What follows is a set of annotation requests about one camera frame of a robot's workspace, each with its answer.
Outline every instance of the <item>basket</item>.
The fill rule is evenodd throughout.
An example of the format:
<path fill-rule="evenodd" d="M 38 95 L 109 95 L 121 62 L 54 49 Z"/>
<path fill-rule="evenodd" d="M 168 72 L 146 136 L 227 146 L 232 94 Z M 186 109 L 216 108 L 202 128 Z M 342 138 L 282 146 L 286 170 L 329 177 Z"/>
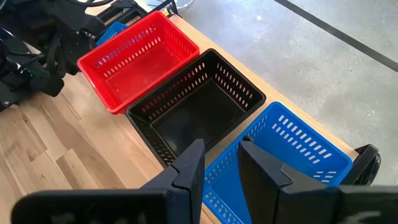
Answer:
<path fill-rule="evenodd" d="M 109 26 L 109 28 L 105 31 L 105 33 L 100 37 L 97 41 L 97 46 L 103 44 L 104 42 L 112 39 L 116 35 L 118 35 L 120 32 L 122 32 L 124 29 L 127 28 L 127 25 L 121 23 L 121 22 L 114 22 L 112 25 Z"/>
<path fill-rule="evenodd" d="M 78 66 L 113 113 L 199 55 L 199 48 L 161 12 L 155 11 L 83 56 Z"/>
<path fill-rule="evenodd" d="M 206 152 L 265 102 L 242 73 L 213 49 L 126 110 L 163 166 L 195 139 Z"/>
<path fill-rule="evenodd" d="M 338 185 L 352 160 L 278 102 L 271 103 L 205 171 L 203 201 L 223 223 L 251 223 L 239 179 L 243 137 L 282 162 L 328 186 Z"/>

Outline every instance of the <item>wooden table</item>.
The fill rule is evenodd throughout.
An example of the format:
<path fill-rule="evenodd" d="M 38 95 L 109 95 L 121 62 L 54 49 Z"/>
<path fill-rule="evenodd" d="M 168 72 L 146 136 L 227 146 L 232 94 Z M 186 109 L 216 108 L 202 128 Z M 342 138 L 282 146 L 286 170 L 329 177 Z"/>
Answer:
<path fill-rule="evenodd" d="M 97 14 L 103 9 L 90 10 Z M 201 52 L 216 49 L 267 96 L 264 105 L 206 155 L 207 164 L 273 101 L 282 102 L 352 159 L 357 156 L 351 147 L 182 18 L 170 19 Z M 127 118 L 108 113 L 80 73 L 65 77 L 65 88 L 56 98 L 37 94 L 0 113 L 1 223 L 9 223 L 12 206 L 28 193 L 44 189 L 135 189 L 162 169 Z M 201 221 L 219 222 L 206 206 Z"/>

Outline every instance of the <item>gray floor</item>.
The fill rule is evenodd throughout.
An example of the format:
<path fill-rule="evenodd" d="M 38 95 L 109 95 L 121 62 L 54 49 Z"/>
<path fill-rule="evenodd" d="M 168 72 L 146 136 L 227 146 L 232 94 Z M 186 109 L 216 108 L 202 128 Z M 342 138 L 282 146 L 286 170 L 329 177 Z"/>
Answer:
<path fill-rule="evenodd" d="M 398 60 L 395 0 L 292 2 Z M 182 17 L 350 146 L 378 147 L 375 184 L 398 184 L 398 73 L 272 0 L 195 0 Z"/>

